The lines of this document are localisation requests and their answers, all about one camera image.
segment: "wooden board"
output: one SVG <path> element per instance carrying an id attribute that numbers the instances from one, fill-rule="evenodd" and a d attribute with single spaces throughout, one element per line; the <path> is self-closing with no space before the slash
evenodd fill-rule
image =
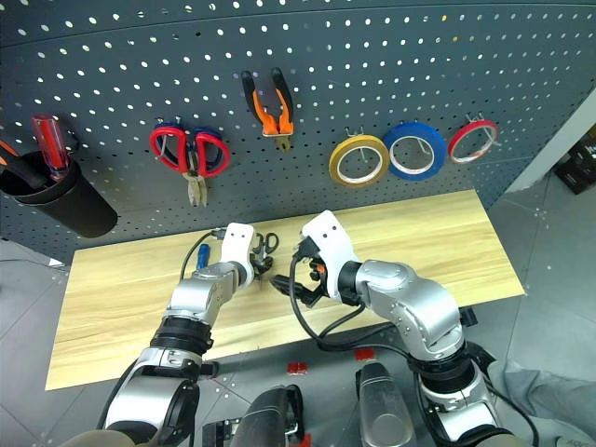
<path id="1" fill-rule="evenodd" d="M 523 293 L 508 257 L 476 193 L 464 191 L 401 202 L 340 210 L 337 218 L 351 236 L 361 261 L 410 264 L 421 277 L 445 286 L 459 305 L 474 305 Z M 280 244 L 268 276 L 288 274 L 292 249 L 311 216 L 256 223 L 274 231 Z M 66 288 L 49 365 L 46 389 L 119 377 L 148 346 L 174 290 L 181 262 L 204 232 L 156 237 L 77 251 Z M 210 261 L 219 241 L 210 239 Z M 196 258 L 189 263 L 195 264 Z M 299 264 L 298 280 L 307 279 Z M 305 310 L 321 330 L 353 310 L 321 299 Z M 364 312 L 345 325 L 352 329 L 381 321 Z M 306 338 L 289 299 L 267 281 L 251 284 L 223 306 L 206 359 L 281 345 Z"/>

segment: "orange-handled pliers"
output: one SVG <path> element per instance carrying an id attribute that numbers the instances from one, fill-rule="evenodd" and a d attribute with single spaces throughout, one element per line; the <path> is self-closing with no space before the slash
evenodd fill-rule
<path id="1" fill-rule="evenodd" d="M 290 136 L 294 133 L 294 107 L 291 101 L 291 94 L 283 73 L 277 67 L 271 70 L 271 78 L 276 87 L 282 111 L 279 116 L 279 122 L 268 114 L 259 102 L 259 92 L 254 87 L 254 79 L 251 72 L 244 71 L 240 75 L 242 78 L 242 87 L 244 88 L 244 97 L 255 118 L 263 125 L 263 136 L 273 137 L 276 146 L 282 152 L 290 150 Z"/>

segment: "blue tape roll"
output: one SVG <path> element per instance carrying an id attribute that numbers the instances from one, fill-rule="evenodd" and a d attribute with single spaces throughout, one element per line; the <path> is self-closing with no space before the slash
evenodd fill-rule
<path id="1" fill-rule="evenodd" d="M 404 138 L 418 138 L 430 146 L 432 161 L 421 169 L 407 169 L 400 165 L 393 155 L 393 146 Z M 436 129 L 422 123 L 403 123 L 391 129 L 383 142 L 389 151 L 389 170 L 403 180 L 414 182 L 426 180 L 435 175 L 442 168 L 447 157 L 447 143 Z"/>

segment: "gray floor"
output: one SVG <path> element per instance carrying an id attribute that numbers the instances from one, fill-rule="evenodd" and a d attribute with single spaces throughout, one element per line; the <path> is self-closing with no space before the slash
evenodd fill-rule
<path id="1" fill-rule="evenodd" d="M 549 176 L 529 190 L 502 197 L 489 215 L 526 294 L 475 306 L 480 324 L 467 330 L 468 338 L 499 358 L 509 356 L 530 368 L 596 380 L 596 192 L 574 196 Z M 3 447 L 60 445 L 93 428 L 114 384 L 44 391 L 68 275 L 65 267 L 45 264 L 43 255 L 0 242 Z M 393 336 L 385 335 L 389 341 Z M 418 438 L 428 445 L 403 361 L 387 353 L 377 356 L 395 374 L 411 406 Z M 306 361 L 308 374 L 288 376 L 289 361 Z M 357 446 L 354 373 L 358 368 L 351 353 L 322 353 L 308 342 L 224 359 L 220 377 L 201 383 L 196 445 L 205 422 L 241 416 L 260 392 L 296 383 L 305 395 L 313 444 Z M 511 429 L 525 434 L 523 425 Z"/>

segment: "gray pegboard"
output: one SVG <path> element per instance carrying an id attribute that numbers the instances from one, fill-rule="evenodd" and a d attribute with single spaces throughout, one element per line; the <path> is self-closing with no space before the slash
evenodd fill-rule
<path id="1" fill-rule="evenodd" d="M 3 196 L 3 236 L 65 261 L 80 247 L 470 187 L 489 207 L 594 87 L 595 6 L 25 4 L 0 8 L 2 136 L 28 152 L 30 116 L 59 116 L 83 143 L 75 157 L 85 175 L 120 216 L 109 235 L 83 239 Z M 296 107 L 285 155 L 264 141 L 237 79 L 254 71 L 275 108 L 273 66 Z M 449 140 L 478 112 L 499 124 L 503 145 L 476 163 L 448 160 L 419 183 L 388 173 L 358 191 L 329 177 L 345 126 L 382 137 L 417 119 Z M 175 115 L 188 129 L 221 130 L 233 152 L 208 181 L 206 209 L 190 207 L 182 177 L 149 154 L 156 116 Z"/>

